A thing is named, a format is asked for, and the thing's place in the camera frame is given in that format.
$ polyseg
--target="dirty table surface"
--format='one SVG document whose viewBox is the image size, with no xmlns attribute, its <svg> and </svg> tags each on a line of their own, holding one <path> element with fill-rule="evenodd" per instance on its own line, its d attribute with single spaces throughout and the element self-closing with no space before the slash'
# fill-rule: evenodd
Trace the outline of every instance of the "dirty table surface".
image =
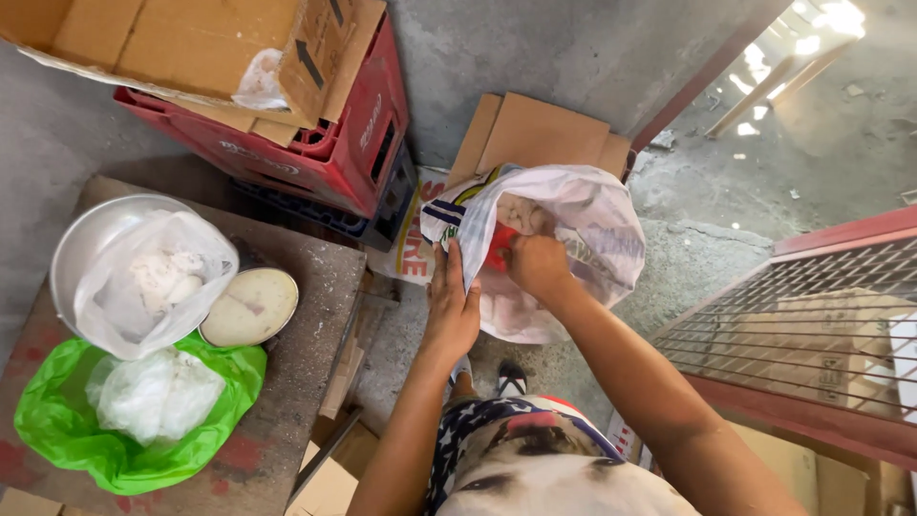
<svg viewBox="0 0 917 516">
<path fill-rule="evenodd" d="M 94 177 L 86 183 L 77 211 L 109 198 L 146 192 Z M 333 372 L 366 255 L 184 202 L 227 236 L 240 236 L 275 260 L 299 285 L 299 308 L 270 346 L 258 401 L 201 472 L 170 488 L 116 496 L 98 488 L 83 471 L 52 466 L 23 444 L 13 428 L 26 383 L 50 350 L 72 336 L 56 317 L 46 281 L 0 379 L 0 483 L 101 516 L 283 514 Z"/>
</svg>

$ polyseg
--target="hand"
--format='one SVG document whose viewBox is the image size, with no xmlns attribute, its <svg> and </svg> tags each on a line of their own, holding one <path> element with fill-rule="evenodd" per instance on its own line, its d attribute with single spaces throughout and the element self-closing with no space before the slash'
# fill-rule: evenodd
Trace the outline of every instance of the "hand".
<svg viewBox="0 0 917 516">
<path fill-rule="evenodd" d="M 433 244 L 436 269 L 432 281 L 426 284 L 426 304 L 430 313 L 420 352 L 435 354 L 451 367 L 478 338 L 481 329 L 481 281 L 475 278 L 468 295 L 465 295 L 459 243 L 449 239 L 448 246 L 447 263 L 443 246 L 439 242 Z"/>
<path fill-rule="evenodd" d="M 506 273 L 520 288 L 546 304 L 563 287 L 579 287 L 567 265 L 564 244 L 551 237 L 514 236 L 511 251 L 503 251 Z"/>
</svg>

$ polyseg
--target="metal gate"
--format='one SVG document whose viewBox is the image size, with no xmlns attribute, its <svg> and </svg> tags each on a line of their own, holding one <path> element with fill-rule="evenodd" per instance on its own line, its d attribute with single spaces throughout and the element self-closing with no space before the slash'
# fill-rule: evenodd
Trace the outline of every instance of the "metal gate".
<svg viewBox="0 0 917 516">
<path fill-rule="evenodd" d="M 714 406 L 917 470 L 917 207 L 775 254 L 650 341 Z"/>
</svg>

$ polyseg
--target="metal bowl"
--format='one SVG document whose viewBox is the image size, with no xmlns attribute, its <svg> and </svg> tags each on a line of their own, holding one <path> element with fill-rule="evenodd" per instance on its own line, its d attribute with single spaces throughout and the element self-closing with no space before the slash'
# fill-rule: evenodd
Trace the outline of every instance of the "metal bowl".
<svg viewBox="0 0 917 516">
<path fill-rule="evenodd" d="M 51 259 L 49 282 L 51 299 L 58 317 L 76 335 L 83 337 L 76 329 L 73 299 L 86 269 L 117 235 L 137 225 L 147 213 L 155 209 L 194 213 L 194 210 L 166 196 L 136 194 L 95 206 L 83 213 L 64 232 L 54 258 Z"/>
</svg>

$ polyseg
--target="metal grate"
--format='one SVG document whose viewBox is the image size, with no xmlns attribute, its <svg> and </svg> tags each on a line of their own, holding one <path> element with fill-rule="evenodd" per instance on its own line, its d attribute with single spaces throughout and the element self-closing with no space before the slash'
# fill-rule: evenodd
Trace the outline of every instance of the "metal grate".
<svg viewBox="0 0 917 516">
<path fill-rule="evenodd" d="M 917 238 L 772 261 L 653 344 L 686 373 L 917 423 Z"/>
</svg>

